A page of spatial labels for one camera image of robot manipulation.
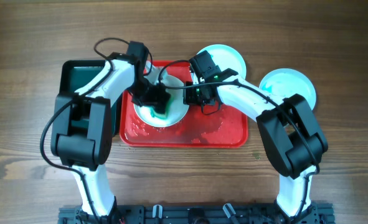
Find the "white plate stained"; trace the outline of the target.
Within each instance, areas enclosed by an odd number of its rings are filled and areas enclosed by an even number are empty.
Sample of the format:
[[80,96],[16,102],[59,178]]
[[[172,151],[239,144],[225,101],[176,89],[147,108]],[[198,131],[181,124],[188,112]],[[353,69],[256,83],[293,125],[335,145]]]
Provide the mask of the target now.
[[221,71],[231,68],[238,72],[243,79],[246,79],[246,63],[241,54],[234,48],[224,44],[213,44],[204,47],[198,51],[198,54],[203,51],[207,51],[210,54],[212,60],[219,66]]
[[303,96],[311,109],[317,102],[316,89],[303,73],[291,68],[279,68],[269,72],[259,84],[261,90],[286,98],[295,93]]

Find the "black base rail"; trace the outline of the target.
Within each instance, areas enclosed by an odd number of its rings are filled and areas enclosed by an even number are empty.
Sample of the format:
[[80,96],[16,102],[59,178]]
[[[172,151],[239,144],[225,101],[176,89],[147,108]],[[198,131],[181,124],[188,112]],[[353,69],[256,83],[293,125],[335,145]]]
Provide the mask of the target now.
[[313,202],[300,218],[287,217],[273,203],[251,205],[166,207],[153,205],[119,205],[112,209],[111,217],[100,217],[100,223],[132,224],[188,224],[188,223],[306,223],[335,224],[333,205]]

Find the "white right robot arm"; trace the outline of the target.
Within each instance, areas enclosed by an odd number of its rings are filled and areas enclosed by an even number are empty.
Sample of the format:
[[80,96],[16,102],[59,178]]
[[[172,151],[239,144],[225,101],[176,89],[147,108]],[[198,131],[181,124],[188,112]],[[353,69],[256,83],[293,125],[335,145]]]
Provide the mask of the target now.
[[189,64],[194,77],[184,86],[185,103],[204,106],[216,101],[257,123],[267,158],[280,175],[276,203],[288,221],[300,221],[311,205],[311,179],[319,174],[322,155],[328,150],[306,98],[261,90],[237,71],[222,70],[208,51],[192,57]]

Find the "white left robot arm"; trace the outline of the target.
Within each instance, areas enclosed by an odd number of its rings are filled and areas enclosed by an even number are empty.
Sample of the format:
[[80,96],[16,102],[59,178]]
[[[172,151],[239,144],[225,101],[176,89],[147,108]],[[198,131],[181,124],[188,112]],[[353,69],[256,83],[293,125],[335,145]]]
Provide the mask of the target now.
[[166,114],[169,93],[146,77],[153,72],[153,58],[142,42],[127,43],[126,53],[104,55],[102,70],[74,92],[60,92],[55,112],[40,139],[40,153],[46,156],[44,141],[51,131],[50,148],[59,165],[49,165],[73,174],[83,200],[75,218],[88,223],[118,223],[116,197],[110,190],[105,162],[110,154],[112,107],[128,91],[134,104]]

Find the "green yellow sponge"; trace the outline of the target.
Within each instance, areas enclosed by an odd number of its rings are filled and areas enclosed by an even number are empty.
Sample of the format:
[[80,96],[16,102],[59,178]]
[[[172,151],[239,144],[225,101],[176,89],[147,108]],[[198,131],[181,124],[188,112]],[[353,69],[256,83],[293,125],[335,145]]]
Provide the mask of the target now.
[[166,105],[165,107],[150,107],[150,115],[152,118],[157,119],[167,119],[169,116],[170,106]]

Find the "red plastic tray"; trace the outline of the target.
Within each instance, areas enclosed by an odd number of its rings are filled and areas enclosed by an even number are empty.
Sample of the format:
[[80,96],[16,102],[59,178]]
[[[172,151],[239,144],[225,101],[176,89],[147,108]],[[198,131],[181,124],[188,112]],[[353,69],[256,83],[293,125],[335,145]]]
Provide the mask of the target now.
[[156,128],[142,121],[134,110],[131,95],[122,95],[119,135],[133,147],[234,148],[248,139],[248,117],[233,107],[190,106],[178,123]]

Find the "black water basin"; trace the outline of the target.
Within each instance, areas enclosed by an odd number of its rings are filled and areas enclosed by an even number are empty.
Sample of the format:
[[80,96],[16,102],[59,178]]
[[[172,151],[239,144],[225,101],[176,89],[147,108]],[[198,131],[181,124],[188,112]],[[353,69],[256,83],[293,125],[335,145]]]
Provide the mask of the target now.
[[[62,65],[59,92],[74,92],[93,80],[105,66],[104,60],[69,60]],[[120,96],[111,107],[112,136],[120,132]]]

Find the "white plate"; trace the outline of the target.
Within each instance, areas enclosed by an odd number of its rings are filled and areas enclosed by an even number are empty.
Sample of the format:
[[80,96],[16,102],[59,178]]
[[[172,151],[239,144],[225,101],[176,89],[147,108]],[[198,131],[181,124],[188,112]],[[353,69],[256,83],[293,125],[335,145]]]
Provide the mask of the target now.
[[[145,78],[152,84],[157,85],[158,75],[147,75]],[[165,128],[178,123],[183,117],[185,117],[189,106],[183,103],[183,90],[182,89],[168,89],[166,91],[171,94],[171,99],[167,105],[170,106],[169,116],[167,119],[152,118],[150,115],[150,107],[134,105],[136,115],[146,124],[157,127]]]

